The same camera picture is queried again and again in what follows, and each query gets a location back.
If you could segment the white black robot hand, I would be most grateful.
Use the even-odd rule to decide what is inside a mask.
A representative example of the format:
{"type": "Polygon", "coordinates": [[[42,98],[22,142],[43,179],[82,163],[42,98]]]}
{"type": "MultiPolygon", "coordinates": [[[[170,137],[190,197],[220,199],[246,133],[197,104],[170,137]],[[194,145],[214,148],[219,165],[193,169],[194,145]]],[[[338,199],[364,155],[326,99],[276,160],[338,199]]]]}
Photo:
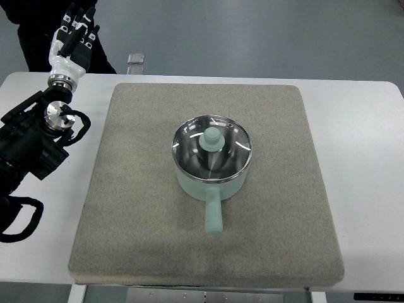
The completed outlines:
{"type": "Polygon", "coordinates": [[[87,10],[69,5],[55,31],[49,52],[51,71],[48,86],[64,86],[75,92],[79,79],[89,68],[99,26],[94,24],[95,7],[87,10]]]}

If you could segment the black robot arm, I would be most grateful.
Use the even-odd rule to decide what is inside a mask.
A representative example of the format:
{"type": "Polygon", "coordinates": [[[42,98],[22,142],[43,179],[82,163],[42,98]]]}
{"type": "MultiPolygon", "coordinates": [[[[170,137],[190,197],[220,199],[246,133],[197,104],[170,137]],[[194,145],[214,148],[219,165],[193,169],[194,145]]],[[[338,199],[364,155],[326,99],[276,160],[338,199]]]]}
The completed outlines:
{"type": "Polygon", "coordinates": [[[44,205],[29,197],[12,195],[24,177],[31,173],[42,180],[65,159],[67,146],[78,142],[91,126],[90,119],[73,110],[72,92],[65,85],[39,91],[11,109],[1,122],[1,242],[19,242],[33,234],[44,205]],[[5,231],[23,206],[34,207],[28,225],[18,234],[5,231]]]}

